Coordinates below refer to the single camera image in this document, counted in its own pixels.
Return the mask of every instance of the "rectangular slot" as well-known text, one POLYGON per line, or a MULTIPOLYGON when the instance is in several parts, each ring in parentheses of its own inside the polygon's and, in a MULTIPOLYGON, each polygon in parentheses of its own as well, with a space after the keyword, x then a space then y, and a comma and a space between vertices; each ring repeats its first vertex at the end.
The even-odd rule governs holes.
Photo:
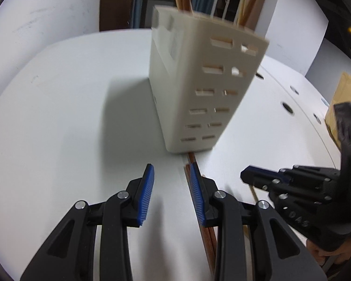
POLYGON ((222 107, 222 108, 214 108, 214 111, 216 113, 228 113, 230 112, 230 108, 225 108, 225 107, 222 107))
POLYGON ((217 128, 219 126, 222 126, 222 123, 221 122, 210 122, 208 124, 208 128, 217 128))
POLYGON ((258 48, 251 44, 243 44, 241 45, 241 51, 242 53, 251 55, 251 56, 256 56, 258 48))
POLYGON ((186 125, 186 129, 197 129, 201 128, 201 124, 192 124, 192 125, 186 125))
POLYGON ((216 138, 216 135, 206 135, 206 136, 203 136, 201 139, 205 140, 205 139, 212 139, 212 138, 216 138))
POLYGON ((207 74, 222 74, 223 66, 222 65, 204 65, 202 67, 203 72, 207 74))
POLYGON ((197 140, 196 137, 185 137, 185 138, 181 138, 181 141, 184 142, 184 141, 195 141, 197 140))
POLYGON ((196 89, 195 94, 196 96, 213 96, 214 89, 196 89))
POLYGON ((225 37, 218 37, 218 36, 212 36, 211 37, 211 44, 213 46, 217 46, 219 48, 233 48, 233 39, 231 38, 225 38, 225 37))
POLYGON ((191 115, 196 115, 196 114, 206 114, 207 109, 190 109, 189 110, 191 115))
POLYGON ((235 90, 224 90, 223 94, 224 96, 236 96, 238 95, 238 92, 235 90))

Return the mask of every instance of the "table surface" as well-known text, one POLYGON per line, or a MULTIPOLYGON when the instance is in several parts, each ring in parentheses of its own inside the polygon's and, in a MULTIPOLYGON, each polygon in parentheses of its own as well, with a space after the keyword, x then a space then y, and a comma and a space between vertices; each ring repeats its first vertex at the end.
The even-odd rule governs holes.
MULTIPOLYGON (((152 99, 150 40, 149 30, 127 30, 53 44, 0 97, 0 262, 14 280, 77 200, 106 201, 147 163, 155 168, 147 220, 128 229, 134 280, 209 280, 187 158, 166 151, 152 99)), ((325 124, 315 128, 305 113, 323 111, 309 105, 321 95, 290 73, 291 83, 303 85, 303 99, 294 98, 276 73, 285 66, 270 59, 263 66, 264 79, 254 78, 214 149, 196 154, 202 174, 249 203, 240 172, 250 164, 278 170, 340 163, 325 124)))

